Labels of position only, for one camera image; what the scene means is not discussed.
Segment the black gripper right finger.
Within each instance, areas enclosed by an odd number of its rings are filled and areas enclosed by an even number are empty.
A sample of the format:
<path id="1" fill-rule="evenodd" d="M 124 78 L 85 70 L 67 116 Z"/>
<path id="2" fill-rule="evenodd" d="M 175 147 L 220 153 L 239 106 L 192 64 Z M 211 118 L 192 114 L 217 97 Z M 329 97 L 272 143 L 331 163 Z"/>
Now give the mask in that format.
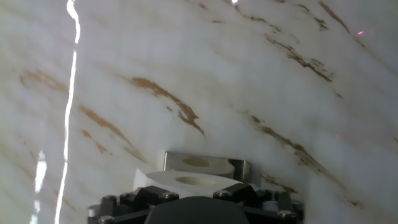
<path id="1" fill-rule="evenodd" d="M 255 190 L 249 184 L 234 184 L 213 193 L 213 198 L 234 203 L 249 223 L 303 224 L 304 204 L 290 192 Z"/>

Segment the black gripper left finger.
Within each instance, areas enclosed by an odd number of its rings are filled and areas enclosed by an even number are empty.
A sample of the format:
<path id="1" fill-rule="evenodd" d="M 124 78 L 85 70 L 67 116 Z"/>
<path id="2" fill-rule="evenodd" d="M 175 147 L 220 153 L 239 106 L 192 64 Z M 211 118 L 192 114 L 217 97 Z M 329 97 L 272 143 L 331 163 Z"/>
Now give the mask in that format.
<path id="1" fill-rule="evenodd" d="M 106 195 L 87 208 L 87 224 L 144 224 L 157 205 L 172 202 L 179 194 L 160 187 L 139 187 L 121 195 Z"/>

